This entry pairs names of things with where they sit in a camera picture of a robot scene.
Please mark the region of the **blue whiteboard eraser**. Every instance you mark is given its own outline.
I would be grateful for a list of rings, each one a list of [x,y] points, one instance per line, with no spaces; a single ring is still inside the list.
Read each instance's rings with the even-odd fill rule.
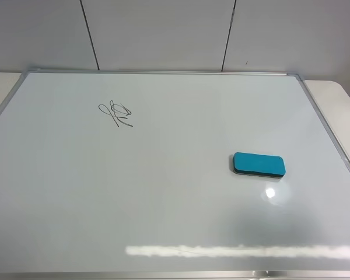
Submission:
[[[283,178],[286,168],[280,156],[236,152],[233,155],[233,170],[237,174]]]

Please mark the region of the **white framed whiteboard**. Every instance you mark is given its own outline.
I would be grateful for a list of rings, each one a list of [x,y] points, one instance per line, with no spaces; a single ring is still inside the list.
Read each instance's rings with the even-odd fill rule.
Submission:
[[[236,152],[286,174],[237,174]],[[297,75],[21,74],[0,105],[0,279],[277,278],[350,279],[350,157]]]

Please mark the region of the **black marker scribble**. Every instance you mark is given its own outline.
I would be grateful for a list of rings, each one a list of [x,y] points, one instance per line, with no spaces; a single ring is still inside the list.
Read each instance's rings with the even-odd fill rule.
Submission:
[[[127,122],[128,117],[132,115],[132,112],[123,104],[117,104],[113,100],[110,100],[108,106],[105,104],[99,104],[98,109],[103,114],[110,116],[118,128],[120,128],[122,125],[133,127],[132,124]]]

